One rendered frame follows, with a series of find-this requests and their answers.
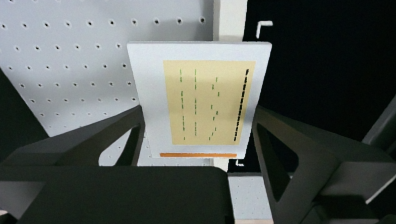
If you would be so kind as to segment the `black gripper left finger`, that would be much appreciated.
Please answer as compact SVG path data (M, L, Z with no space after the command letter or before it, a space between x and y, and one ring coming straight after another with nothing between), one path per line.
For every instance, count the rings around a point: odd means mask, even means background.
M139 104L112 117L17 148L0 164L100 166L101 153L131 129L114 166L137 166L145 128Z

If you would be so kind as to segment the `grey lab imager with drawer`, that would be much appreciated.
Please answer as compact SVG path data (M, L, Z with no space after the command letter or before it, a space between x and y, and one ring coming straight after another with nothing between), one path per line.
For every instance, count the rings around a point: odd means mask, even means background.
M213 0L212 41L269 42L258 105L396 161L396 0ZM210 166L262 178L252 128Z

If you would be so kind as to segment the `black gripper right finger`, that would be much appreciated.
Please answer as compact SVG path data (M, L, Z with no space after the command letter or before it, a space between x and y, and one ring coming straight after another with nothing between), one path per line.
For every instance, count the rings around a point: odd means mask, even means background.
M396 175L396 161L382 149L258 104L251 127L273 224L298 224L317 202L366 203ZM292 178L265 128L298 155Z

